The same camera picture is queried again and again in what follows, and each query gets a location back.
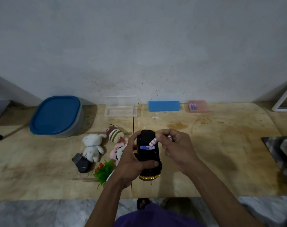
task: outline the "white wall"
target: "white wall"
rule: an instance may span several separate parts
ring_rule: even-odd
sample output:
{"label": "white wall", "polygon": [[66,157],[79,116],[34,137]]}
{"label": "white wall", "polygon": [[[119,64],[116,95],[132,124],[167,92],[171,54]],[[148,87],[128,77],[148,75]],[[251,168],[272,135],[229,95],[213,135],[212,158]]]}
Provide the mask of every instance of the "white wall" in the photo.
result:
{"label": "white wall", "polygon": [[39,99],[270,100],[287,0],[0,0],[0,76]]}

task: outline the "marble floor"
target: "marble floor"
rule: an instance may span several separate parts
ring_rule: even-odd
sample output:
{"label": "marble floor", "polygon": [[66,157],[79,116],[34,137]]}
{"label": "marble floor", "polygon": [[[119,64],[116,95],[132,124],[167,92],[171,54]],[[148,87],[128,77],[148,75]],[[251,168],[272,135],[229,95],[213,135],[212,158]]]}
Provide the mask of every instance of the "marble floor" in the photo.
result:
{"label": "marble floor", "polygon": [[[286,226],[287,196],[240,197],[239,201],[265,226]],[[151,198],[160,204],[162,198]],[[137,199],[122,199],[116,218],[136,210]],[[218,226],[201,198],[191,198],[206,224]],[[0,226],[84,226],[95,200],[38,200],[0,202]]]}

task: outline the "pink stuffed toy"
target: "pink stuffed toy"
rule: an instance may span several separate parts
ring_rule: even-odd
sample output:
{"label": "pink stuffed toy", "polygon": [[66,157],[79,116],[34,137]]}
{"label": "pink stuffed toy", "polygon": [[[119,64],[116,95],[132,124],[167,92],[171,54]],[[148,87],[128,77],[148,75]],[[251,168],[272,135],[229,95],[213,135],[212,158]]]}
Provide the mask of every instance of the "pink stuffed toy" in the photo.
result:
{"label": "pink stuffed toy", "polygon": [[128,138],[125,137],[124,139],[126,141],[126,144],[124,144],[123,142],[117,143],[114,146],[114,149],[110,153],[110,158],[116,160],[116,163],[115,163],[116,165],[118,165],[120,157],[123,153],[123,150],[125,149],[126,145],[128,144]]}

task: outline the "toy car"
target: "toy car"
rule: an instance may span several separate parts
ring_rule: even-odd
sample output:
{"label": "toy car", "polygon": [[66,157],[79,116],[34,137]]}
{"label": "toy car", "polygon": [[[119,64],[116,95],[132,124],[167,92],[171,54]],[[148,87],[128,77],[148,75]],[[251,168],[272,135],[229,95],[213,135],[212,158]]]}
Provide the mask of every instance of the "toy car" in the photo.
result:
{"label": "toy car", "polygon": [[159,157],[158,143],[149,148],[149,143],[155,138],[155,131],[141,130],[141,134],[137,137],[137,159],[141,162],[147,160],[155,160],[159,165],[153,169],[145,169],[139,175],[144,181],[151,181],[158,178],[161,173],[162,164]]}

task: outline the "sandal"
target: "sandal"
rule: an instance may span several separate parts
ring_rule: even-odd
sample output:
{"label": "sandal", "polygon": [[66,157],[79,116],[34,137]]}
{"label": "sandal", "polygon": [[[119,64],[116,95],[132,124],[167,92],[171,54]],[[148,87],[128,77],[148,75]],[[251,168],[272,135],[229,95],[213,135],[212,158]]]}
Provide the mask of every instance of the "sandal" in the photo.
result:
{"label": "sandal", "polygon": [[137,210],[144,210],[145,206],[150,204],[150,200],[148,198],[138,198],[137,199]]}

